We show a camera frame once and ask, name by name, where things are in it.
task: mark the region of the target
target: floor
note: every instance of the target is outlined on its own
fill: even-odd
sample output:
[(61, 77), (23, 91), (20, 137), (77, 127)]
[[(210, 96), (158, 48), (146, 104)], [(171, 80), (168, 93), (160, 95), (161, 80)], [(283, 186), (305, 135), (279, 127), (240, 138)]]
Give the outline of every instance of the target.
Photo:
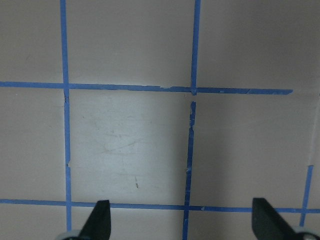
[(0, 2), (0, 238), (111, 202), (112, 240), (320, 232), (320, 1)]

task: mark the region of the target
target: black object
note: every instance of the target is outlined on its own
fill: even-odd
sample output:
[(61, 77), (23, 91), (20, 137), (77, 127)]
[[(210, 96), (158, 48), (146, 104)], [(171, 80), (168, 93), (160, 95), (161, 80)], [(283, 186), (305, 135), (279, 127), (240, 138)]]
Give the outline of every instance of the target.
[(109, 240), (111, 216), (109, 200), (98, 201), (77, 237), (64, 240)]
[(264, 198), (252, 201), (252, 230), (258, 240), (320, 240), (311, 232), (295, 232)]

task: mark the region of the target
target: vertical blue tape strip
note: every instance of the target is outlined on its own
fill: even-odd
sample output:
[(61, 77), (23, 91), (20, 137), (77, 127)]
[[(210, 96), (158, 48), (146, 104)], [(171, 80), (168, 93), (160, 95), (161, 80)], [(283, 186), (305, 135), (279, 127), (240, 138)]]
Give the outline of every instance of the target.
[(304, 188), (303, 203), (302, 203), (302, 209), (301, 209), (300, 224), (299, 224), (300, 227), (303, 227), (305, 225), (313, 169), (314, 169), (314, 166), (312, 165), (308, 166), (306, 181), (305, 181), (305, 188)]
[(64, 93), (64, 147), (65, 147), (65, 206), (66, 230), (72, 229), (72, 199), (71, 199), (71, 169), (70, 153), (70, 104), (69, 104), (69, 73), (68, 73), (68, 44), (67, 44), (67, 12), (66, 0), (60, 0), (61, 48), (62, 48), (62, 74)]
[(182, 240), (188, 239), (189, 210), (190, 210), (189, 208), (190, 208), (191, 177), (192, 177), (192, 159), (193, 159), (193, 154), (194, 154), (195, 119), (196, 119), (196, 103), (193, 101), (191, 103), (190, 128), (189, 128), (189, 138), (188, 138), (188, 154), (187, 154), (187, 164), (186, 164)]
[(201, 0), (195, 0), (194, 21), (193, 21), (193, 40), (192, 40), (192, 62), (191, 62), (191, 92), (193, 95), (197, 94), (200, 8), (201, 8)]

